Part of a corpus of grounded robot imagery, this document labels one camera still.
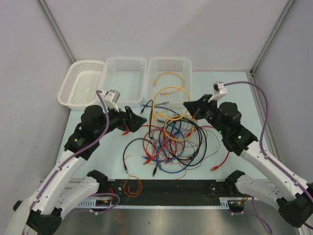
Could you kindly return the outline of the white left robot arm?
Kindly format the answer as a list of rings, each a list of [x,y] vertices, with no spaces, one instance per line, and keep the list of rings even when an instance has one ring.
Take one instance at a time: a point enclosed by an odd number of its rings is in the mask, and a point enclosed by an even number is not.
[[[129,106],[124,111],[88,106],[47,178],[32,196],[14,205],[14,216],[5,233],[23,235],[25,229],[30,228],[40,235],[52,235],[81,201],[93,194],[104,195],[108,190],[108,178],[97,170],[89,172],[80,185],[67,192],[64,189],[100,145],[105,134],[115,129],[134,133],[146,121]]]

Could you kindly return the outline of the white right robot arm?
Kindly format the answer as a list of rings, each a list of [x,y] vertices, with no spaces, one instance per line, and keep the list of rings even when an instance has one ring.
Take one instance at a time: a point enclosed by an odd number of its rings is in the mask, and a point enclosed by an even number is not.
[[[258,182],[244,172],[228,176],[225,190],[230,196],[240,193],[256,197],[277,209],[290,225],[300,228],[313,214],[313,185],[301,178],[270,152],[261,147],[258,138],[241,124],[242,114],[232,102],[210,100],[203,95],[199,100],[184,102],[184,107],[196,119],[205,119],[222,136],[226,149],[256,167],[270,184]]]

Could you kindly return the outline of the clear right plastic basket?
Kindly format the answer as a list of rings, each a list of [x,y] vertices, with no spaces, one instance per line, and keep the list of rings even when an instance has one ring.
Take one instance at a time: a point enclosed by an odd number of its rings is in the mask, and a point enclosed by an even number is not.
[[[168,101],[171,107],[180,107],[192,98],[192,63],[181,57],[152,57],[148,61],[143,97],[155,103]]]

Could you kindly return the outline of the clear plastic basket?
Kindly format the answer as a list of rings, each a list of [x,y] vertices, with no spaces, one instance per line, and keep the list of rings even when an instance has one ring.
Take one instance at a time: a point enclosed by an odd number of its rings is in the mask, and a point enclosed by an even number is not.
[[[105,61],[99,89],[120,93],[118,106],[137,107],[143,100],[148,61],[143,57],[111,57]]]
[[[152,57],[148,61],[143,97],[155,103],[168,101],[171,107],[180,107],[192,98],[192,63],[181,57]]]

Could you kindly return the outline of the clear middle plastic basket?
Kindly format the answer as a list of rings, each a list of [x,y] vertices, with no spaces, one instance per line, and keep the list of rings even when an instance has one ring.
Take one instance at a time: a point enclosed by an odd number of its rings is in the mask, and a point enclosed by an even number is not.
[[[137,107],[143,100],[148,61],[143,57],[111,57],[105,61],[99,89],[120,93],[118,106]]]

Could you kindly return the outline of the cream perforated plastic basket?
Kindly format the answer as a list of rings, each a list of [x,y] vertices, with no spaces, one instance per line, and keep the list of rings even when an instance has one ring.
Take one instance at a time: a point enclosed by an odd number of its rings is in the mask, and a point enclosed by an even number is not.
[[[72,110],[83,110],[97,102],[96,91],[104,79],[107,66],[98,60],[73,63],[58,93],[58,102]]]

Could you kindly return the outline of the black mounting base plate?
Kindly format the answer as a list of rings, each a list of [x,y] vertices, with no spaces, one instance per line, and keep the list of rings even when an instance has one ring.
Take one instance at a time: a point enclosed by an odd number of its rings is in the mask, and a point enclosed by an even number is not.
[[[141,193],[138,180],[110,180],[108,187],[120,196],[121,206],[218,206],[220,198],[243,198],[234,186],[216,180],[142,180]]]

